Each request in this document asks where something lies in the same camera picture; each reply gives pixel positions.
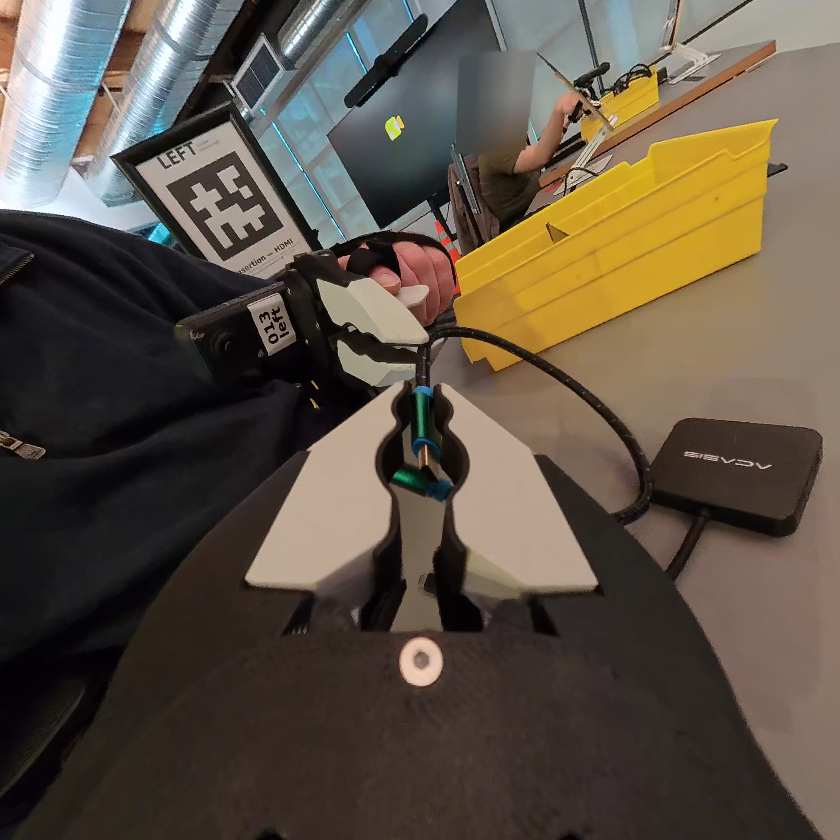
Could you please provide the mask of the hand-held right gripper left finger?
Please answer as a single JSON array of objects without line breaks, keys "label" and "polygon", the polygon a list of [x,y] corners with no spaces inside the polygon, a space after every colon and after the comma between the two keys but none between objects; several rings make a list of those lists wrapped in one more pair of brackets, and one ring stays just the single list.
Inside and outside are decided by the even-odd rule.
[{"label": "hand-held right gripper left finger", "polygon": [[377,550],[396,538],[395,499],[379,458],[401,436],[394,384],[311,446],[245,574],[252,587],[371,599]]}]

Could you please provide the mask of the black video bar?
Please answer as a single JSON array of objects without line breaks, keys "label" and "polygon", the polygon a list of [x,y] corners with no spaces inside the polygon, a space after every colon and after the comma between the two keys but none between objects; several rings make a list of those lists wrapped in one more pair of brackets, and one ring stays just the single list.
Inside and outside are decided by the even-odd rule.
[{"label": "black video bar", "polygon": [[349,110],[363,106],[387,81],[394,78],[409,54],[425,36],[427,27],[426,14],[416,17],[399,38],[374,59],[372,68],[344,97],[344,106]]}]

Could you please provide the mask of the white laptop stand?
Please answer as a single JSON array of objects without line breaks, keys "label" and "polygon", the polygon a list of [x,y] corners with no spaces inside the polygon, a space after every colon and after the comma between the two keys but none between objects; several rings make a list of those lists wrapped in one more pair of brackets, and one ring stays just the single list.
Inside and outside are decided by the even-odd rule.
[{"label": "white laptop stand", "polygon": [[668,2],[668,12],[663,26],[663,34],[659,47],[659,57],[661,59],[675,57],[681,61],[681,64],[676,70],[667,70],[667,82],[671,86],[696,75],[700,70],[708,67],[721,55],[720,53],[708,54],[706,52],[693,49],[679,41],[679,21],[681,19],[684,5],[685,2],[683,1]]}]

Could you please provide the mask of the black framed sign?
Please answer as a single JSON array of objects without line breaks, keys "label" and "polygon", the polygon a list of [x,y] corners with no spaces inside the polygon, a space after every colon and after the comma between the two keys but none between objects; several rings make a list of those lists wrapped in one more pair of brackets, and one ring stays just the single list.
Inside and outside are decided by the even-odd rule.
[{"label": "black framed sign", "polygon": [[270,278],[321,248],[232,102],[114,154],[111,161],[192,256]]}]

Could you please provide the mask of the yellow plastic bin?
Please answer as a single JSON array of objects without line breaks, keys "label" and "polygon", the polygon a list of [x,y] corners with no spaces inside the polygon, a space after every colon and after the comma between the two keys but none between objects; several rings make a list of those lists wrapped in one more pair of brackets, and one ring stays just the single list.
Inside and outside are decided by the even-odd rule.
[{"label": "yellow plastic bin", "polygon": [[616,79],[601,100],[597,102],[606,118],[616,117],[618,128],[638,115],[658,105],[658,74],[648,65],[636,64]]}]

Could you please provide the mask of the yellow divided storage bin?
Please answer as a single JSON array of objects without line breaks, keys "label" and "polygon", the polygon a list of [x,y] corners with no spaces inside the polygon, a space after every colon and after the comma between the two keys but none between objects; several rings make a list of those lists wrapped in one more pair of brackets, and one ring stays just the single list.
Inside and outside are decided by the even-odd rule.
[{"label": "yellow divided storage bin", "polygon": [[776,123],[654,143],[462,256],[458,326],[540,353],[759,253]]}]

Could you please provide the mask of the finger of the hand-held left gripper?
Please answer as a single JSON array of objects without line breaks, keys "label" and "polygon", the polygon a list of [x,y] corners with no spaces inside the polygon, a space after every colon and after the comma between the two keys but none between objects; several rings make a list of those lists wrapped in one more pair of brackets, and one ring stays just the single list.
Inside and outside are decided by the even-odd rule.
[{"label": "finger of the hand-held left gripper", "polygon": [[412,380],[421,347],[421,333],[395,342],[360,331],[338,331],[331,337],[331,348],[343,374],[374,388]]},{"label": "finger of the hand-held left gripper", "polygon": [[395,347],[417,347],[429,341],[409,309],[372,278],[344,284],[318,278],[316,286],[330,320],[340,329],[353,328]]}]

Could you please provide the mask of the large black television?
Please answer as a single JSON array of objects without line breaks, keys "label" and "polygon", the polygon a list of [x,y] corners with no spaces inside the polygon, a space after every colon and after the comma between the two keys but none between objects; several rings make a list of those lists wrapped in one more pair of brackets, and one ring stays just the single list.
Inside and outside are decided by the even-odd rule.
[{"label": "large black television", "polygon": [[459,61],[498,50],[487,4],[455,2],[328,133],[378,228],[448,188]]}]

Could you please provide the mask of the black and silver usb hub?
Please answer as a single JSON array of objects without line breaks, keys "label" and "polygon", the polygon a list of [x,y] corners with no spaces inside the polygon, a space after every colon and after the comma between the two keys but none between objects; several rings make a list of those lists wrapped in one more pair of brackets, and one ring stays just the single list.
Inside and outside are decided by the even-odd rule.
[{"label": "black and silver usb hub", "polygon": [[[619,524],[639,517],[651,503],[694,519],[693,532],[668,567],[673,577],[706,522],[773,538],[791,535],[799,527],[823,456],[823,439],[810,428],[688,418],[672,428],[650,465],[628,428],[614,416],[610,425],[631,453],[639,478],[634,505],[620,513],[611,516],[597,504],[591,511],[573,512],[571,502],[560,499],[555,482],[559,471],[535,455],[598,580],[596,590],[586,595],[610,594],[616,587],[613,579],[620,581],[631,570],[631,550],[623,546]],[[437,584],[436,594],[441,602],[446,596],[465,597],[476,606],[500,602],[438,592]]]}]

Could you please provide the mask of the wooden edged desk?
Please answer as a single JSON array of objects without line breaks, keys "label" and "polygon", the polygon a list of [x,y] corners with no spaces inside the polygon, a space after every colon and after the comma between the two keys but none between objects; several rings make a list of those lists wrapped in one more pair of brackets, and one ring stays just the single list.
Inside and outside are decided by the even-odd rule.
[{"label": "wooden edged desk", "polygon": [[683,80],[675,85],[666,82],[659,88],[658,102],[630,119],[605,139],[595,153],[612,151],[617,145],[632,139],[642,131],[663,121],[727,82],[750,71],[771,58],[777,50],[775,40],[755,45],[725,49],[708,66],[696,71],[698,81]]}]

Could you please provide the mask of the white wall vent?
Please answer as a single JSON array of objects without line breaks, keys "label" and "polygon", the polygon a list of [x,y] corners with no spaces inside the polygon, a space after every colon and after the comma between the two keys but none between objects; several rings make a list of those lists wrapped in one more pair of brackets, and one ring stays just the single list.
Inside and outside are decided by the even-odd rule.
[{"label": "white wall vent", "polygon": [[270,40],[260,34],[229,83],[241,112],[248,115],[256,113],[280,79],[290,72]]}]

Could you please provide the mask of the silver ventilation duct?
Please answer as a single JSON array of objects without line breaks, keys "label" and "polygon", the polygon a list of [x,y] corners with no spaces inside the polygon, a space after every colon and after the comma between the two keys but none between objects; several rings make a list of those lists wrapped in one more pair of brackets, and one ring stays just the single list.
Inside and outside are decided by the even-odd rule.
[{"label": "silver ventilation duct", "polygon": [[130,1],[25,1],[1,129],[2,202],[52,203],[88,119]]},{"label": "silver ventilation duct", "polygon": [[225,2],[159,2],[85,180],[108,207],[133,200],[113,156],[170,128],[236,16]]}]

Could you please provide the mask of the person's left hand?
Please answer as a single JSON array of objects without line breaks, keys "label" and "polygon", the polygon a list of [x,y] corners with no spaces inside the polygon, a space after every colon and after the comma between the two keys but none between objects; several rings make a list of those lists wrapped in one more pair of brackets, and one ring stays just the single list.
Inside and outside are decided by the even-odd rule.
[{"label": "person's left hand", "polygon": [[425,299],[408,309],[425,328],[452,303],[455,264],[446,248],[431,237],[379,231],[333,245],[331,251],[343,269],[372,278],[394,297],[405,288],[425,287]]}]

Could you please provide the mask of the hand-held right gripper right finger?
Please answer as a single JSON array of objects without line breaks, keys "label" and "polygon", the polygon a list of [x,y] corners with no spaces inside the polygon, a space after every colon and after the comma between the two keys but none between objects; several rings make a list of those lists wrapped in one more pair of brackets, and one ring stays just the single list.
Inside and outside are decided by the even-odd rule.
[{"label": "hand-held right gripper right finger", "polygon": [[590,593],[598,580],[531,449],[450,385],[435,390],[452,480],[434,558],[438,592],[471,601]]}]

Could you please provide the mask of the silver ceiling pipe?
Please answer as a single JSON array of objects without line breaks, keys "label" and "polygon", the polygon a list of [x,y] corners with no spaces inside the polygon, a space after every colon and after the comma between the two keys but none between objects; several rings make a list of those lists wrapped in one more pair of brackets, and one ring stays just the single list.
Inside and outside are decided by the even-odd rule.
[{"label": "silver ceiling pipe", "polygon": [[326,36],[351,22],[364,5],[365,1],[300,1],[276,36],[283,66],[298,67]]}]

